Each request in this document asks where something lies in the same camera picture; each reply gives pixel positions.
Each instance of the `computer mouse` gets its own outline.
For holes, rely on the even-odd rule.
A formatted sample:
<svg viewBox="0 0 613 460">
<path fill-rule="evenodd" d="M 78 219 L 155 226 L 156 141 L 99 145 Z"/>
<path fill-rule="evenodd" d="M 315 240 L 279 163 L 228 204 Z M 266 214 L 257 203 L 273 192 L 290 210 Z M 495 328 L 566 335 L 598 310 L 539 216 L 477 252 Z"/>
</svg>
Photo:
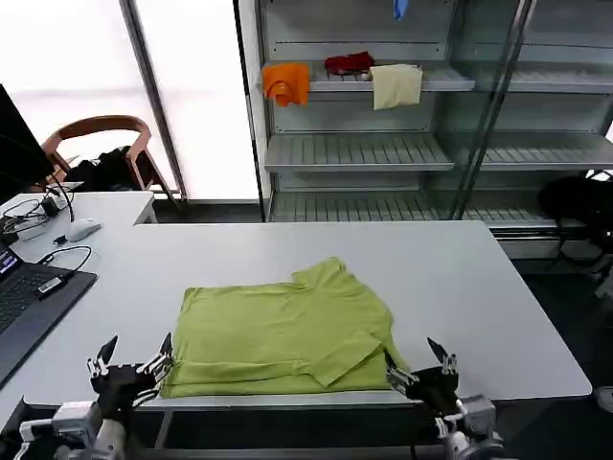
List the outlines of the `computer mouse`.
<svg viewBox="0 0 613 460">
<path fill-rule="evenodd" d="M 92 218 L 79 218 L 70 223 L 70 227 L 64 237 L 69 242 L 80 242 L 83 238 L 91 235 L 101 227 L 102 224 L 97 223 Z"/>
</svg>

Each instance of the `metal shelf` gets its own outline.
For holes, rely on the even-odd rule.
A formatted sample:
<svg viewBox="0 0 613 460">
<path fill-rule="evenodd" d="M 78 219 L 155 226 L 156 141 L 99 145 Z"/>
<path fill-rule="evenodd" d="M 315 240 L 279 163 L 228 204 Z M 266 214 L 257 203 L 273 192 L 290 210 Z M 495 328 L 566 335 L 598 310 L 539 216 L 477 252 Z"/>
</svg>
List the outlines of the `metal shelf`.
<svg viewBox="0 0 613 460">
<path fill-rule="evenodd" d="M 469 136 L 457 136 L 449 151 L 468 156 Z M 595 133 L 497 132 L 481 171 L 583 171 L 613 169 L 613 144 Z"/>
<path fill-rule="evenodd" d="M 372 92 L 373 83 L 364 80 L 362 75 L 348 75 L 340 77 L 331 75 L 326 70 L 323 61 L 307 62 L 310 67 L 310 92 Z M 444 92 L 444 91 L 472 91 L 475 81 L 463 77 L 457 70 L 446 62 L 416 62 L 423 69 L 421 91 Z"/>
<path fill-rule="evenodd" d="M 438 213 L 419 192 L 279 192 L 273 222 L 432 220 Z"/>
<path fill-rule="evenodd" d="M 480 90 L 489 90 L 493 71 L 477 79 Z M 510 92 L 517 93 L 613 93 L 613 66 L 555 62 L 520 62 L 513 72 Z"/>
<path fill-rule="evenodd" d="M 537 194 L 538 191 L 474 191 L 463 219 L 482 220 L 490 228 L 556 228 L 556 222 L 540 210 Z M 564 226 L 582 225 L 569 220 Z"/>
<path fill-rule="evenodd" d="M 277 134 L 266 170 L 282 172 L 449 171 L 453 163 L 431 134 Z"/>
</svg>

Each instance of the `robotic arm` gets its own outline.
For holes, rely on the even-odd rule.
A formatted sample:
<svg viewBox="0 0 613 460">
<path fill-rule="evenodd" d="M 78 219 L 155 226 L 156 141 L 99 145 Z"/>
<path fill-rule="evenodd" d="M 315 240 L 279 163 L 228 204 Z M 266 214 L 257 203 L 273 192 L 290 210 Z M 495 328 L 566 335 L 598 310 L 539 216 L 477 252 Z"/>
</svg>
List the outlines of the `robotic arm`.
<svg viewBox="0 0 613 460">
<path fill-rule="evenodd" d="M 459 375 L 457 358 L 428 337 L 428 344 L 441 366 L 407 373 L 386 354 L 387 380 L 410 400 L 421 400 L 431 412 L 430 426 L 443 442 L 446 458 L 487 460 L 509 458 L 502 438 L 495 431 L 496 409 L 484 396 L 461 400 L 456 395 Z"/>
<path fill-rule="evenodd" d="M 172 366 L 170 334 L 149 361 L 109 365 L 118 337 L 104 344 L 96 358 L 87 360 L 95 402 L 66 402 L 52 419 L 24 422 L 23 439 L 15 460 L 124 460 L 130 415 L 155 398 L 157 386 Z"/>
<path fill-rule="evenodd" d="M 173 364 L 172 345 L 168 334 L 149 361 L 110 365 L 117 341 L 113 337 L 87 360 L 92 387 L 99 395 L 96 401 L 66 402 L 51 419 L 23 422 L 19 428 L 23 442 L 14 459 L 129 460 L 130 416 L 135 407 L 157 396 L 159 383 Z M 432 420 L 425 426 L 428 438 L 443 443 L 445 458 L 508 458 L 495 431 L 494 405 L 483 396 L 459 399 L 455 355 L 430 338 L 428 343 L 441 366 L 408 373 L 386 355 L 387 380 L 406 398 L 424 402 Z"/>
</svg>

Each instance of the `green shirt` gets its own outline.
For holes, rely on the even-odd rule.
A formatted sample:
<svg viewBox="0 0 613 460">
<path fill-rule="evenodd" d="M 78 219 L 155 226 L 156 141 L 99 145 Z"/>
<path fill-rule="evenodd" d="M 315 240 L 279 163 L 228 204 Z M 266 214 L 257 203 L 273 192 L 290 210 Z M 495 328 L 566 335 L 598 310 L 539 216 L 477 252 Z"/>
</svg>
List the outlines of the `green shirt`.
<svg viewBox="0 0 613 460">
<path fill-rule="evenodd" d="M 387 389 L 392 315 L 336 258 L 293 283 L 190 287 L 162 395 L 322 393 Z"/>
</svg>

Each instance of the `laptop keyboard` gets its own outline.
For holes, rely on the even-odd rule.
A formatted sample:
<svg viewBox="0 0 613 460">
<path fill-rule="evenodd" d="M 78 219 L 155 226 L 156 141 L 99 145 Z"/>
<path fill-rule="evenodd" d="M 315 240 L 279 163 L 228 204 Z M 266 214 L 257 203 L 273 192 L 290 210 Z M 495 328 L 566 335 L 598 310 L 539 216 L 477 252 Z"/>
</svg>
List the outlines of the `laptop keyboard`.
<svg viewBox="0 0 613 460">
<path fill-rule="evenodd" d="M 36 299 L 36 289 L 55 275 L 28 272 L 11 280 L 0 291 L 0 334 Z"/>
</svg>

